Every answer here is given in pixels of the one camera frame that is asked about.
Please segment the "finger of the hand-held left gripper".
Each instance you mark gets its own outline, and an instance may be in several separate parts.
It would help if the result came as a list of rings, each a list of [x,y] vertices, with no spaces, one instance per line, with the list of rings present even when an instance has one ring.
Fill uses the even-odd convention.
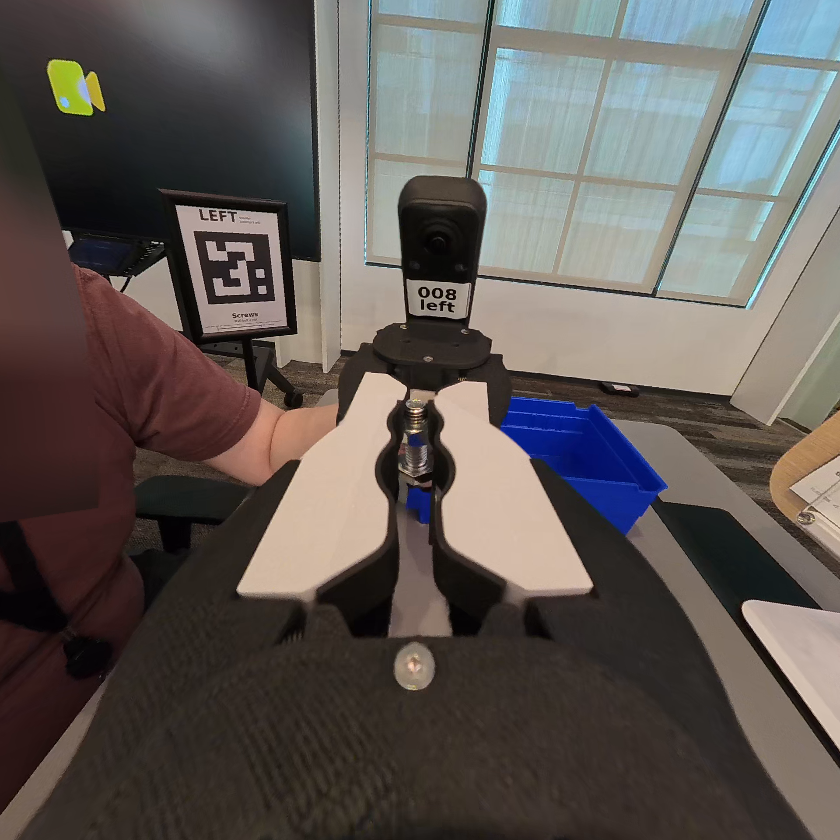
[[[406,394],[406,386],[387,373],[343,374],[338,388],[338,425],[386,427],[388,417]]]
[[[435,406],[441,416],[445,410],[457,407],[482,422],[490,420],[487,384],[484,382],[457,382],[450,385],[436,394]]]

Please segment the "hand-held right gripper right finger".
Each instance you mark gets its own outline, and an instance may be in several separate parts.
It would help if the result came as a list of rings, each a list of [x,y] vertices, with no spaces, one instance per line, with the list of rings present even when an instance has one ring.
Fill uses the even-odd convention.
[[[499,580],[502,601],[589,594],[592,578],[526,451],[457,407],[440,417],[454,463],[439,505],[444,548]]]

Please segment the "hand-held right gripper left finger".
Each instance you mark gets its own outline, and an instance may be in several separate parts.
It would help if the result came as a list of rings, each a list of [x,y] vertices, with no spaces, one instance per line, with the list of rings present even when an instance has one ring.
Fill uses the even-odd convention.
[[[300,459],[237,585],[240,597],[311,603],[387,547],[400,493],[392,415],[401,400],[356,395]]]

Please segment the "silver hex bolt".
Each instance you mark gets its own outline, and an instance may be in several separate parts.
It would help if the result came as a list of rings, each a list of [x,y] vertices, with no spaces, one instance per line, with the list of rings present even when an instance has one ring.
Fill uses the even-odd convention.
[[[420,398],[409,398],[404,403],[403,459],[410,464],[429,462],[427,403]]]

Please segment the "blue plastic bin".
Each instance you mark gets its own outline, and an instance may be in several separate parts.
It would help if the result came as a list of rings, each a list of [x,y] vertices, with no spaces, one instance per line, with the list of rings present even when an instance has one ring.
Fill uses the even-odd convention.
[[[577,407],[527,397],[513,397],[499,428],[563,478],[618,531],[627,534],[668,487],[630,440],[597,406]],[[438,519],[432,503],[409,490],[406,506]]]

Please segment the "person's left forearm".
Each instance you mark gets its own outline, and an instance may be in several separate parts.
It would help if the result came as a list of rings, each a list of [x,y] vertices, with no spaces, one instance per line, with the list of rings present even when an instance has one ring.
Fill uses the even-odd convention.
[[[230,449],[204,464],[252,487],[267,482],[282,466],[299,460],[336,426],[336,404],[282,411],[260,400],[255,421]]]

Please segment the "dark office chair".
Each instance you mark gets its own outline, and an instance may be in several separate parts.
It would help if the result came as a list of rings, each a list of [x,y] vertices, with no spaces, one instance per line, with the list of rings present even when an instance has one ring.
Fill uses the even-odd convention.
[[[154,476],[135,487],[135,513],[157,524],[163,551],[182,553],[191,548],[193,525],[224,523],[253,492],[225,480]]]

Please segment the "large window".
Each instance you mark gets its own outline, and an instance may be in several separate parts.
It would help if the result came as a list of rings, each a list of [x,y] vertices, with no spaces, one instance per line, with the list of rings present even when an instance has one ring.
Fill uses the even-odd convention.
[[[839,2],[369,2],[364,256],[467,175],[479,272],[751,308],[838,146]]]

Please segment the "black framed marker sign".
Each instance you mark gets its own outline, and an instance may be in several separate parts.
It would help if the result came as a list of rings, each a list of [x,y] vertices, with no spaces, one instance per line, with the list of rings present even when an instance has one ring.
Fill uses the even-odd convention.
[[[287,205],[266,199],[160,190],[166,257],[185,336],[199,350],[241,359],[247,385],[267,382],[299,408],[274,339],[298,333]]]

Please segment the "black desk mat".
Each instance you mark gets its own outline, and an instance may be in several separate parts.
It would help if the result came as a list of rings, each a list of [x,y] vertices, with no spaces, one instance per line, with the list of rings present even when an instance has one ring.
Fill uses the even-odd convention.
[[[663,500],[653,509],[734,621],[744,623],[747,601],[820,608],[729,512]]]

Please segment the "wooden document stand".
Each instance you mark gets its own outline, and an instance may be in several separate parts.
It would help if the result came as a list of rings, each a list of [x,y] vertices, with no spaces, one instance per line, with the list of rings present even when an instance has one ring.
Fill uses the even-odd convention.
[[[839,456],[834,414],[785,454],[770,478],[774,504],[836,560],[839,527],[791,491],[791,486]],[[839,613],[747,601],[742,614],[753,634],[804,702],[834,747],[839,746]]]

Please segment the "printed paper sheet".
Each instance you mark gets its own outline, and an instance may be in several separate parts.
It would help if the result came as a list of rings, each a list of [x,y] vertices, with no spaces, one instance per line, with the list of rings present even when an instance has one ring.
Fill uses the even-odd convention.
[[[839,456],[791,486],[791,491],[839,527]]]

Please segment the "large black wall screen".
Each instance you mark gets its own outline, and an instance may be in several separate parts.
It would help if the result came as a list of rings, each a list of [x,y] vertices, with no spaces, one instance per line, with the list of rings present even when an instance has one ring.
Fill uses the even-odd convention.
[[[313,2],[2,1],[61,227],[163,240],[160,190],[285,203],[320,261]]]

